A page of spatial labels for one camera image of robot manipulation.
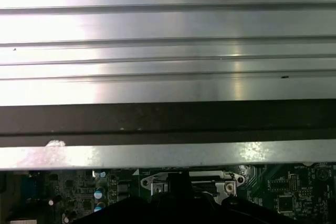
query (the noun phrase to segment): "screw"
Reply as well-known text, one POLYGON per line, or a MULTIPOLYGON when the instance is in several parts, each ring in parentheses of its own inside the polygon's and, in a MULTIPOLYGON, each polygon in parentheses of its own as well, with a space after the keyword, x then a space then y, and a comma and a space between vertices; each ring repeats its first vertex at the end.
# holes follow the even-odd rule
POLYGON ((157 186, 156 189, 155 189, 155 191, 156 191, 157 193, 160 193, 160 192, 161 192, 161 186, 157 186))

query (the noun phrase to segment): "green circuit board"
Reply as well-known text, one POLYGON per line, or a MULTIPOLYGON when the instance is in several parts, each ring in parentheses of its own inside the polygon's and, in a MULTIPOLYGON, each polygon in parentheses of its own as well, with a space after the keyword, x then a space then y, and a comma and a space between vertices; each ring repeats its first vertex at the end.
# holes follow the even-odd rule
MULTIPOLYGON (((65 212, 81 218, 129 196, 150 199, 140 181, 161 172, 182 169, 55 170, 22 176, 22 204, 61 195, 49 223, 63 223, 65 212)), ((238 197, 259 204, 302 223, 336 223, 334 214, 336 166, 333 164, 284 164, 224 166, 188 170, 225 170, 243 175, 246 182, 238 197)))

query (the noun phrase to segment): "integrated circuit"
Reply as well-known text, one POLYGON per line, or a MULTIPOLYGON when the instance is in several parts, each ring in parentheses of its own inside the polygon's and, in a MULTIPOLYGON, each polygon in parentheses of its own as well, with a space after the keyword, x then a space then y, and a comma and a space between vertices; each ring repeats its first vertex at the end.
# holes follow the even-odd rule
POLYGON ((278 211, 280 213, 293 212, 293 197, 292 196, 279 196, 278 197, 278 211))

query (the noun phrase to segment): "microchip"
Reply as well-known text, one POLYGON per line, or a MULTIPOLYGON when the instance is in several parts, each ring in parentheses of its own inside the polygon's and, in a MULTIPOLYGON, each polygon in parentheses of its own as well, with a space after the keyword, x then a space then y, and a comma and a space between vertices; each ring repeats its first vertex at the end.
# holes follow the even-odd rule
POLYGON ((57 181, 58 180, 58 175, 57 174, 50 174, 49 175, 49 180, 51 180, 51 181, 57 181))
POLYGON ((129 191, 129 184, 119 184, 117 185, 118 193, 128 193, 129 191))
POLYGON ((74 185, 74 181, 73 180, 66 180, 65 181, 65 186, 66 187, 73 187, 74 185))
POLYGON ((278 197, 278 210, 279 212, 293 212, 293 197, 292 196, 279 196, 278 197))
POLYGON ((290 187, 289 187, 288 180, 271 180, 270 181, 270 190, 273 192, 288 191, 289 188, 290 187))
POLYGON ((83 208, 85 210, 90 210, 92 208, 92 202, 91 202, 91 200, 84 200, 83 201, 83 208))

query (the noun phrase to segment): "capacitor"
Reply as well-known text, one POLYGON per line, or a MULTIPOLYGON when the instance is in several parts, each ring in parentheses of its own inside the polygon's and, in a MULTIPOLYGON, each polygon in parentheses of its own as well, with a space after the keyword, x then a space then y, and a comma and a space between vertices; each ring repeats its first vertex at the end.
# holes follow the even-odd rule
POLYGON ((93 196, 95 199, 101 199, 104 195, 104 188, 103 187, 98 187, 96 191, 93 193, 93 196))
POLYGON ((104 203, 104 202, 99 202, 99 203, 96 205, 96 207, 95 207, 95 209, 94 209, 93 211, 94 211, 94 212, 97 212, 97 211, 103 209, 104 207, 105 207, 105 203, 104 203))
POLYGON ((70 223, 72 222, 77 216, 77 213, 75 211, 71 211, 68 215, 64 217, 64 223, 70 223))
POLYGON ((61 200, 62 200, 62 196, 56 195, 54 198, 52 198, 51 200, 48 201, 48 204, 50 206, 53 206, 53 205, 59 203, 61 200))

